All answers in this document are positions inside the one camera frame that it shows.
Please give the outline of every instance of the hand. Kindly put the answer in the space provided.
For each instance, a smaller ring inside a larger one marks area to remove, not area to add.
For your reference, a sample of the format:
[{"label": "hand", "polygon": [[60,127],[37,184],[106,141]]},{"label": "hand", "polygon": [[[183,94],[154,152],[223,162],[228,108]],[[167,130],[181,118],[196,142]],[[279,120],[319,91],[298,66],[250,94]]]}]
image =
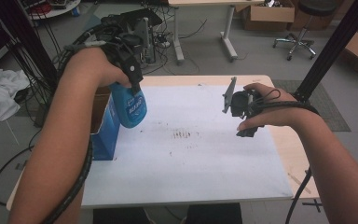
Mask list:
[{"label": "hand", "polygon": [[[265,103],[280,101],[295,101],[296,99],[285,90],[271,88],[260,83],[253,83],[243,87],[246,90],[255,90],[262,96]],[[262,125],[291,126],[296,124],[297,119],[303,116],[303,113],[311,113],[308,110],[293,107],[274,107],[263,110],[259,115],[243,121],[238,126],[238,131],[254,128]]]},{"label": "hand", "polygon": [[108,86],[118,82],[125,87],[130,87],[128,77],[121,69],[107,61],[106,55],[100,48],[82,49],[72,56],[65,67],[66,76],[74,78],[84,78],[98,87]]}]

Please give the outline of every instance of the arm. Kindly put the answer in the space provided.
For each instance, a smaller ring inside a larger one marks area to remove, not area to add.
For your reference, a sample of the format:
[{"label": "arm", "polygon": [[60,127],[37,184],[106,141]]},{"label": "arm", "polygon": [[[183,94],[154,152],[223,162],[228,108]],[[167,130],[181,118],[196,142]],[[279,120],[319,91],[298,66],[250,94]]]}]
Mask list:
[{"label": "arm", "polygon": [[[101,49],[83,49],[72,57],[23,172],[9,223],[42,222],[73,186],[89,143],[94,93],[115,81],[128,86],[127,77]],[[73,220],[62,223],[76,223],[81,195],[82,191],[60,217]]]},{"label": "arm", "polygon": [[[245,89],[256,90],[262,95],[273,90],[261,84],[251,84]],[[295,100],[290,94],[280,91],[282,95],[278,101]],[[310,162],[329,222],[358,223],[358,163],[323,119],[305,109],[278,107],[247,119],[238,129],[263,124],[290,126],[297,132]]]}]

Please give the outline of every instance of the chair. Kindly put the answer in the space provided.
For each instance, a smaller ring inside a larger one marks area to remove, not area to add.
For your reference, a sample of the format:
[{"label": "chair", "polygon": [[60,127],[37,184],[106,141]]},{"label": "chair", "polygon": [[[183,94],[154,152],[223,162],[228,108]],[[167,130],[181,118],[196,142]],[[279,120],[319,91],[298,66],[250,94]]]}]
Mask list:
[{"label": "chair", "polygon": [[313,59],[316,56],[316,52],[310,47],[313,44],[313,40],[304,40],[303,37],[305,33],[308,31],[310,22],[314,16],[317,17],[325,17],[330,16],[337,8],[337,3],[335,0],[299,0],[298,9],[309,14],[310,19],[307,24],[302,28],[300,34],[295,36],[293,34],[289,34],[286,38],[277,38],[274,41],[275,48],[278,42],[285,43],[293,43],[295,44],[287,54],[287,61],[292,60],[292,54],[298,46],[307,49],[310,52],[310,59]]}]

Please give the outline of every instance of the table leg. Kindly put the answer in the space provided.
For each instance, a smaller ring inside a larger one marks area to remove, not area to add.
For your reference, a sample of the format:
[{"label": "table leg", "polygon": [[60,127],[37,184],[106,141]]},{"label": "table leg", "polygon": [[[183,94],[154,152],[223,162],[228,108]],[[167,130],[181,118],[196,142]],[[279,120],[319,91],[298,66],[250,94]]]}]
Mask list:
[{"label": "table leg", "polygon": [[226,30],[225,30],[225,32],[220,32],[220,35],[222,36],[223,43],[225,44],[225,46],[228,50],[228,53],[230,55],[231,62],[234,62],[234,60],[238,58],[237,52],[232,47],[231,41],[229,41],[229,39],[228,39],[229,30],[231,28],[232,16],[234,14],[234,8],[235,8],[235,6],[231,5],[230,8],[228,9]]},{"label": "table leg", "polygon": [[179,7],[174,9],[174,32],[173,32],[173,46],[175,47],[176,59],[178,64],[181,64],[185,57],[182,52],[182,47],[179,42],[179,20],[178,20]]}]

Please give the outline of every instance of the gray floor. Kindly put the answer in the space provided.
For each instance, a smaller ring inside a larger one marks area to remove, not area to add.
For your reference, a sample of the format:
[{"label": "gray floor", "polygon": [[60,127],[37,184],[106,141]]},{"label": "gray floor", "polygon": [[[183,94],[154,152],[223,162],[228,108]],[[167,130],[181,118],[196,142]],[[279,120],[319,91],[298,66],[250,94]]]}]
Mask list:
[{"label": "gray floor", "polygon": [[[70,14],[61,15],[49,20],[54,34],[60,45],[71,43],[78,37],[84,27],[89,24],[91,15],[97,7],[93,4],[82,4],[80,17],[74,18]],[[182,20],[180,22],[181,34],[190,34],[200,27],[200,21],[208,19],[200,33],[183,39],[182,47],[186,61],[177,66],[173,50],[168,50],[169,61],[164,68],[150,74],[160,75],[268,75],[272,79],[302,80],[308,73],[314,61],[309,60],[305,50],[295,53],[291,62],[286,61],[286,53],[290,46],[280,44],[272,48],[275,37],[286,36],[287,32],[251,32],[244,31],[240,20],[234,20],[230,39],[241,60],[230,63],[219,38],[219,31],[225,26],[226,7],[188,7],[181,8]],[[321,52],[328,37],[335,29],[337,21],[326,31],[310,32],[308,38],[315,40],[314,48]],[[48,35],[39,27],[42,41],[47,52],[54,56],[54,48]],[[5,70],[19,70],[20,67],[8,54],[0,61],[0,68]],[[145,72],[153,70],[156,66],[150,65]],[[339,112],[351,128],[350,133],[336,133],[337,137],[348,148],[358,161],[358,74],[338,59],[322,80],[326,91],[336,104]],[[37,128],[26,117],[12,117],[0,122],[0,168],[11,157],[28,146],[31,137]],[[21,166],[28,154],[14,160],[0,177],[0,200],[8,198],[21,170]],[[302,200],[292,217],[292,223],[327,223],[324,210],[318,213],[315,206],[305,206],[301,203],[311,203],[312,200]],[[283,223],[289,208],[290,201],[279,202],[251,202],[242,203],[243,223]],[[186,206],[169,206],[178,217],[186,215]],[[149,215],[157,223],[179,223],[164,206],[146,207]],[[0,223],[7,221],[8,211],[0,206]],[[92,222],[92,211],[83,210],[81,223]]]}]

